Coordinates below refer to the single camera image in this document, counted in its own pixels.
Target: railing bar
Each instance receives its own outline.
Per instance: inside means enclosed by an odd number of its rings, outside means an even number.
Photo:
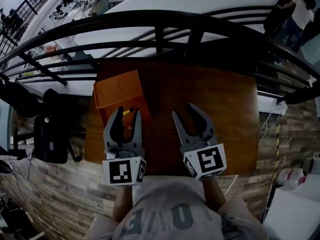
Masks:
[[[27,68],[27,69],[23,69],[21,71],[18,71],[18,72],[14,72],[12,74],[8,74],[7,76],[8,77],[13,77],[13,76],[16,76],[16,75],[20,75],[20,74],[23,74],[23,73],[27,73],[27,72],[32,72],[32,71],[36,71],[37,69],[35,67],[31,67],[31,68]]]
[[[39,6],[39,8],[38,8],[38,9],[40,9],[40,8],[41,8],[41,6],[43,6],[43,5],[46,3],[46,1],[47,1],[47,0],[44,0],[44,1],[43,1],[43,3]]]
[[[129,57],[129,56],[131,56],[131,55],[137,54],[137,53],[142,52],[142,51],[144,51],[144,50],[146,50],[146,49],[149,49],[149,48],[152,48],[152,47],[140,47],[140,48],[138,48],[138,49],[136,49],[136,50],[134,50],[134,51],[132,51],[132,52],[129,52],[129,53],[121,56],[121,58]]]
[[[31,6],[31,4],[30,4],[28,1],[26,1],[26,4],[27,4],[28,6],[30,6],[31,10],[35,13],[35,15],[38,15],[38,13],[36,12],[36,10]]]
[[[46,69],[50,68],[57,68],[57,67],[63,67],[63,66],[74,66],[74,65],[82,65],[82,64],[96,64],[96,63],[102,63],[104,61],[127,61],[128,59],[133,61],[154,61],[152,57],[134,57],[134,58],[126,58],[126,57],[108,57],[108,58],[83,58],[83,59],[76,59],[76,60],[70,60],[70,61],[63,61],[63,62],[57,62],[57,63],[51,63],[47,65],[42,65]]]
[[[7,36],[7,34],[5,33],[5,34],[2,34],[6,39],[8,39],[11,43],[13,43],[15,46],[18,46],[18,44],[15,42],[15,41],[13,41],[9,36]]]
[[[4,26],[3,26],[3,29],[8,28],[8,31],[9,31],[9,30],[10,30],[10,27],[12,26],[12,24],[13,24],[16,20],[18,20],[18,18],[15,18],[15,19],[10,23],[10,25],[4,25]]]
[[[29,22],[32,21],[33,18],[34,18],[34,17],[32,16],[32,17],[29,18],[29,20],[28,20],[27,22],[23,22],[23,25],[21,25],[18,30],[24,29],[24,27],[26,27],[26,26],[29,24]]]
[[[23,17],[24,17],[25,14],[28,12],[28,10],[29,10],[29,9],[27,9],[27,10],[25,11],[25,13],[22,15],[21,19],[23,19]],[[17,21],[17,20],[18,20],[18,18],[15,18],[15,19],[10,23],[9,26],[4,26],[4,27],[10,28],[10,27],[14,24],[14,22]],[[22,29],[22,28],[21,28],[21,26],[20,26],[20,27],[15,31],[16,34],[18,34],[18,33],[19,33],[19,30],[21,30],[21,29]],[[14,29],[9,29],[9,30],[10,30],[10,37],[12,37],[12,34],[15,33],[15,32],[13,32]],[[7,42],[8,42],[8,38],[7,38],[7,40],[5,41],[5,43],[3,44],[3,48],[5,48]],[[10,48],[10,45],[8,45],[8,47],[7,47],[6,51],[4,52],[4,54],[7,54],[9,48]]]
[[[263,34],[248,27],[236,24],[227,20],[203,16],[190,12],[178,12],[167,10],[143,10],[143,11],[120,11],[108,14],[97,15],[90,18],[84,18],[73,21],[62,26],[50,29],[34,38],[29,39],[19,45],[14,51],[9,52],[0,59],[0,63],[5,63],[21,52],[28,51],[43,43],[52,40],[61,39],[80,33],[98,31],[102,29],[125,28],[128,27],[150,27],[157,26],[160,19],[165,19],[173,28],[197,28],[198,30],[215,33],[221,36],[236,38],[239,41],[246,42],[258,48],[264,48],[272,53],[282,56],[291,61],[304,71],[320,79],[320,74],[306,61],[297,58],[287,48],[269,42]]]
[[[35,7],[36,7],[37,5],[39,5],[39,4],[41,3],[41,1],[42,1],[42,0],[36,0],[36,1],[35,1],[35,2],[36,2]]]
[[[26,13],[27,13],[29,10],[31,10],[31,8],[28,8],[28,9],[24,12],[24,14],[21,16],[21,19],[24,18],[24,16],[26,15]],[[32,10],[31,10],[31,11],[29,12],[29,14],[25,17],[26,19],[29,17],[29,15],[31,14],[31,12],[32,12]]]
[[[89,81],[89,80],[96,80],[96,76],[84,76],[84,77],[64,77],[65,81]],[[23,84],[31,84],[31,83],[41,83],[41,82],[56,82],[55,79],[48,78],[48,79],[37,79],[37,80],[29,80],[29,81],[22,81]]]
[[[242,7],[233,7],[233,8],[214,10],[214,11],[209,11],[203,14],[208,16],[214,16],[219,14],[235,13],[235,12],[241,12],[241,11],[273,10],[274,8],[276,8],[276,6],[274,5],[253,5],[253,6],[242,6]]]
[[[36,5],[35,6],[38,6],[39,5],[39,8],[46,2],[47,0],[37,0],[37,3],[36,3]]]
[[[262,24],[262,23],[264,22],[264,20],[242,21],[242,22],[244,23],[244,25],[252,25],[252,24]],[[187,28],[185,28],[185,29],[184,29],[184,28],[173,29],[173,30],[164,32],[163,36],[166,37],[166,36],[169,36],[169,35],[172,35],[172,34],[181,32],[181,31],[185,31],[185,30],[187,30]],[[163,39],[163,40],[168,42],[168,41],[172,41],[172,40],[175,40],[175,39],[178,39],[178,38],[186,37],[188,34],[189,34],[189,33],[181,33],[181,34],[179,34],[179,35],[172,36],[172,37],[170,37],[170,38]],[[133,41],[133,40],[139,40],[139,39],[144,38],[144,37],[145,37],[145,36],[142,36],[142,35],[141,35],[141,36],[138,36],[138,37],[132,39],[132,41]],[[155,40],[155,37],[151,37],[151,38],[147,39],[147,41],[153,41],[153,40]],[[118,51],[118,50],[120,50],[120,49],[121,49],[121,48],[114,49],[114,50],[108,52],[107,54],[103,55],[101,58],[105,58],[106,56],[108,56],[108,55],[110,55],[110,54],[113,54],[113,53],[115,53],[116,51]],[[129,51],[131,51],[131,50],[133,50],[133,49],[134,49],[134,48],[127,48],[127,49],[125,49],[125,50],[123,50],[123,51],[121,51],[121,52],[113,55],[112,57],[115,58],[115,57],[120,56],[120,55],[122,55],[122,54],[125,54],[125,53],[127,53],[127,52],[129,52]]]
[[[48,75],[48,77],[53,78],[54,80],[58,81],[59,83],[63,84],[64,86],[67,85],[67,82],[60,78],[59,76],[53,74],[49,69],[45,68],[38,62],[34,61],[31,57],[26,55],[24,52],[19,54],[19,57],[29,63],[30,65],[34,66],[37,70],[40,70],[42,73],[45,73]]]
[[[156,43],[153,41],[115,41],[115,42],[101,42],[101,43],[91,43],[91,44],[84,44],[84,45],[79,45],[79,46],[74,46],[74,47],[70,47],[70,48],[65,48],[65,49],[61,49],[61,50],[55,50],[52,52],[48,52],[42,55],[38,55],[38,56],[34,56],[32,57],[32,59],[34,61],[38,61],[41,59],[45,59],[48,57],[52,57],[52,56],[57,56],[57,55],[62,55],[62,54],[67,54],[67,53],[74,53],[74,52],[78,52],[78,51],[89,51],[89,50],[97,50],[97,49],[106,49],[106,48],[114,48],[114,47],[130,47],[130,46],[134,46],[136,47],[147,47],[147,48],[155,48],[156,47]],[[188,49],[188,45],[186,43],[179,43],[179,42],[170,42],[170,43],[163,43],[163,47],[164,48],[169,48],[169,49],[181,49],[181,50],[185,50]],[[26,62],[22,61],[19,62],[15,65],[12,65],[8,68],[6,68],[5,70],[2,71],[2,73],[7,72],[11,69],[14,69],[16,67],[22,66],[26,64]],[[12,77],[15,75],[18,75],[18,72],[15,72],[13,74],[9,74],[8,76]]]
[[[136,37],[136,38],[131,39],[130,41],[138,41],[139,39],[145,38],[145,37],[150,36],[150,35],[152,35],[154,33],[155,33],[154,30],[150,30],[150,31],[148,31],[148,32]],[[100,58],[105,58],[105,57],[115,53],[116,51],[119,51],[120,49],[121,48],[117,48],[117,49],[111,50],[111,51],[107,52],[105,55],[102,55]]]
[[[287,95],[287,94],[291,93],[291,92],[286,91],[286,90],[282,90],[282,89],[279,89],[279,88],[272,88],[272,87],[269,87],[269,86],[266,86],[266,85],[263,85],[263,84],[259,84],[259,83],[256,85],[256,87],[257,87],[258,90],[259,90],[259,88],[261,88],[261,89],[273,91],[273,92],[275,92],[274,94],[279,94],[280,93],[280,94]]]
[[[269,13],[248,13],[248,14],[241,14],[241,18],[258,18],[258,17],[267,17]],[[224,19],[226,21],[230,20],[238,20],[239,15],[231,15],[231,16],[226,16],[226,17],[221,17],[220,19]]]
[[[96,74],[98,73],[98,69],[97,68],[71,69],[71,70],[63,70],[63,71],[57,71],[52,73],[55,74],[56,76],[75,75],[75,74]],[[33,74],[33,75],[25,75],[25,76],[18,77],[17,80],[25,80],[25,79],[40,78],[40,77],[47,77],[47,74],[39,73],[39,74]]]
[[[320,82],[315,81],[312,87],[306,86],[294,92],[287,94],[284,97],[277,99],[277,103],[285,101],[287,105],[295,105],[305,101],[309,101],[320,96]]]
[[[164,42],[164,28],[161,26],[156,26],[155,31],[155,43],[156,43],[156,53],[162,54],[164,52],[163,42]]]
[[[5,41],[5,43],[4,43],[4,45],[3,45],[3,48],[6,46],[6,44],[7,44],[8,40],[9,40],[9,39],[7,39],[7,40]],[[7,52],[8,52],[8,50],[9,50],[9,48],[10,48],[11,44],[12,44],[12,43],[9,43],[9,44],[7,45],[7,48],[6,48],[5,54],[7,54]]]
[[[271,64],[271,63],[267,63],[267,62],[261,61],[261,60],[257,60],[257,62],[259,64],[262,64],[262,65],[265,65],[267,67],[270,67],[270,68],[272,68],[272,70],[275,70],[275,71],[277,71],[277,72],[279,72],[281,74],[284,74],[284,75],[286,75],[288,77],[291,77],[292,79],[294,79],[294,80],[296,80],[296,81],[298,81],[298,82],[300,82],[300,83],[302,83],[302,84],[304,84],[306,86],[309,85],[309,82],[307,80],[305,80],[305,79],[303,79],[303,78],[301,78],[301,77],[299,77],[297,75],[294,75],[289,71],[286,71],[286,69],[283,68],[282,66],[277,66],[277,65],[274,65],[274,64]]]
[[[298,89],[301,89],[300,86],[297,86],[295,84],[292,84],[292,83],[288,83],[288,82],[284,82],[282,80],[279,80],[279,79],[275,79],[275,78],[272,78],[270,76],[266,76],[264,74],[260,74],[260,73],[255,73],[255,72],[248,72],[248,74],[250,76],[253,76],[253,77],[257,77],[257,78],[262,78],[262,79],[265,79],[265,80],[268,80],[270,82],[273,82],[273,83],[277,83],[279,85],[282,85],[282,86],[285,86],[285,87],[289,87],[293,90],[298,90]]]
[[[194,48],[199,47],[199,44],[201,43],[203,36],[204,36],[203,31],[191,29],[187,44],[190,47],[194,47]],[[183,55],[183,60],[188,62],[194,61],[196,60],[196,55],[197,55],[197,52],[186,50]]]
[[[32,0],[32,3],[31,3],[31,5],[33,6],[33,5],[35,4],[35,2],[36,2],[35,0]]]

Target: floor below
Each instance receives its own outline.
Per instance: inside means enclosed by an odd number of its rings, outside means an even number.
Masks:
[[[82,100],[85,122],[88,100]],[[260,114],[260,126],[268,115]],[[279,166],[278,169],[299,166],[306,157],[320,154],[320,123],[317,118],[315,101],[290,106],[279,119]],[[13,124],[27,132],[32,130],[30,120],[14,117]],[[264,211],[274,172],[276,158],[277,116],[267,124],[264,139],[258,149],[256,170],[251,175],[240,175],[226,195],[240,195],[248,209],[259,218]],[[85,141],[73,138],[76,153],[83,154]],[[28,160],[13,160],[14,168],[25,178],[28,177]],[[29,180],[18,173],[1,174],[0,189],[29,212],[34,226],[46,233],[49,239],[82,239],[97,214],[110,216],[115,199],[115,189],[107,186],[101,165],[71,158],[65,164],[45,163],[36,158],[31,160]],[[219,176],[222,191],[226,190],[234,176]]]

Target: black chair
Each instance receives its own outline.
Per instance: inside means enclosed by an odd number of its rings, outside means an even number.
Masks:
[[[81,161],[81,156],[75,156],[70,143],[71,122],[66,112],[66,104],[61,103],[60,94],[48,89],[43,96],[43,103],[22,85],[10,82],[2,75],[4,83],[0,81],[0,99],[11,105],[17,112],[27,118],[35,117],[33,132],[13,135],[13,151],[9,155],[22,157],[18,149],[18,142],[34,138],[34,155],[39,160],[48,163],[64,164],[68,160],[68,150],[75,162]]]

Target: black metal railing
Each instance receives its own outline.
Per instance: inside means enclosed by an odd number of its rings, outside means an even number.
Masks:
[[[249,25],[264,23],[265,19],[257,20],[255,18],[267,17],[270,13],[269,11],[271,11],[274,8],[275,7],[272,5],[242,6],[242,7],[233,7],[233,8],[227,8],[227,9],[214,10],[214,11],[203,13],[203,15],[214,16],[214,17],[217,17],[220,19],[236,22],[236,23],[241,24],[243,26],[245,26],[245,25],[249,26]],[[230,13],[240,13],[240,12],[246,12],[246,13],[223,16],[223,15],[230,14]],[[185,31],[185,30],[188,30],[188,29],[187,28],[177,28],[177,29],[173,29],[173,30],[164,29],[163,30],[163,38],[165,39],[165,41],[169,42],[169,41],[174,41],[179,38],[187,37],[187,36],[189,36],[190,31],[189,30]],[[142,40],[142,39],[144,41],[154,41],[156,39],[154,34],[155,34],[155,31],[151,30],[151,31],[148,31],[148,32],[132,39],[131,41],[138,41],[138,40]],[[136,53],[142,52],[148,48],[141,47],[139,49],[134,50],[135,48],[130,47],[130,48],[126,48],[126,49],[119,51],[120,49],[121,48],[113,49],[113,50],[109,51],[108,53],[104,54],[102,56],[102,58],[105,58],[108,56],[128,57],[128,56],[134,55]]]
[[[25,52],[28,52],[35,47],[41,46],[48,42],[58,40],[61,38],[105,29],[126,28],[126,27],[154,27],[154,39],[152,40],[129,40],[129,41],[113,41],[102,43],[91,43],[86,45],[79,45],[69,47],[61,50],[52,51],[46,54],[31,57]],[[182,29],[188,29],[187,43],[169,41],[165,39],[167,28],[176,28],[176,33]],[[217,34],[224,39],[201,42],[204,33]],[[104,61],[152,61],[152,62],[174,62],[174,63],[188,63],[192,65],[199,65],[205,67],[218,68],[219,51],[221,47],[230,48],[228,42],[232,42],[232,47],[236,52],[229,52],[223,50],[227,56],[238,56],[240,59],[244,57],[244,51],[247,53],[246,63],[250,62],[254,68],[260,67],[261,70],[249,69],[247,66],[239,68],[238,64],[232,64],[231,67],[221,68],[232,70],[239,74],[252,76],[256,79],[258,89],[268,90],[271,94],[278,97],[278,102],[286,101],[287,104],[295,104],[307,101],[320,94],[320,84],[318,81],[311,86],[307,79],[296,75],[290,68],[283,68],[270,64],[268,61],[260,60],[256,57],[259,53],[261,55],[276,55],[289,61],[296,68],[299,68],[307,75],[313,76],[315,79],[320,79],[320,74],[305,60],[299,58],[291,50],[280,46],[270,41],[265,35],[258,31],[250,29],[239,23],[234,23],[223,18],[212,17],[208,15],[168,11],[168,10],[137,10],[137,11],[123,11],[89,18],[80,19],[74,22],[64,24],[62,26],[48,30],[16,47],[0,58],[0,65],[5,64],[9,60],[20,57],[23,62],[15,64],[10,68],[2,70],[2,74],[9,77],[27,73],[36,72],[34,75],[23,75],[17,79],[22,83],[47,82],[57,81],[66,85],[68,81],[95,79],[95,75],[88,76],[88,74],[96,74],[99,64]],[[41,65],[38,60],[53,57],[57,55],[64,55],[73,52],[82,52],[88,50],[98,50],[107,48],[155,48],[156,55],[149,57],[100,57],[100,58],[84,58],[58,63]],[[164,52],[164,49],[170,49],[169,52]],[[10,71],[16,67],[24,64],[30,64],[32,67],[24,70],[19,70],[14,73]],[[76,65],[89,65],[90,68],[72,69],[62,71],[51,71],[58,67],[71,67]],[[85,77],[76,76],[75,74],[85,74]],[[277,77],[277,74],[282,74],[292,81],[283,80]]]
[[[16,10],[11,12],[10,18],[5,19],[6,22],[0,31],[0,56],[6,55],[18,46],[28,24],[46,1],[24,0]]]

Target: orange box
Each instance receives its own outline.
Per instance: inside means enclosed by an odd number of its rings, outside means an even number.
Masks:
[[[138,70],[95,82],[93,84],[95,106],[99,110],[103,128],[106,127],[108,118],[119,108],[128,110],[139,106],[142,114],[142,123],[151,116],[142,91]],[[134,112],[125,115],[122,119],[124,125],[131,125]]]

